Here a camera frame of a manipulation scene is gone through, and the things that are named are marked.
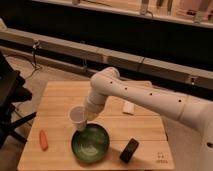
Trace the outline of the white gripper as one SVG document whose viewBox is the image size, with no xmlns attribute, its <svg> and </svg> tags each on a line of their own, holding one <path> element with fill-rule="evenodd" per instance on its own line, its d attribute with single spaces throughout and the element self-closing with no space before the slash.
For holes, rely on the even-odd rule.
<svg viewBox="0 0 213 171">
<path fill-rule="evenodd" d="M 87 121 L 93 121 L 98 117 L 105 107 L 104 101 L 92 101 L 89 97 L 84 100 L 84 107 L 88 111 L 86 112 Z"/>
</svg>

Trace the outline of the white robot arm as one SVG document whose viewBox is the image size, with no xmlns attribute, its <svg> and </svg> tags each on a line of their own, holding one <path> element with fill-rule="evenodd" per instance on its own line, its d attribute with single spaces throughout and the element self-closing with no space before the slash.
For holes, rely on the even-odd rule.
<svg viewBox="0 0 213 171">
<path fill-rule="evenodd" d="M 179 121 L 202 136 L 197 171 L 213 171 L 213 101 L 120 80 L 120 73 L 108 67 L 90 79 L 84 106 L 87 117 L 94 120 L 104 109 L 109 96 L 115 96 Z"/>
</svg>

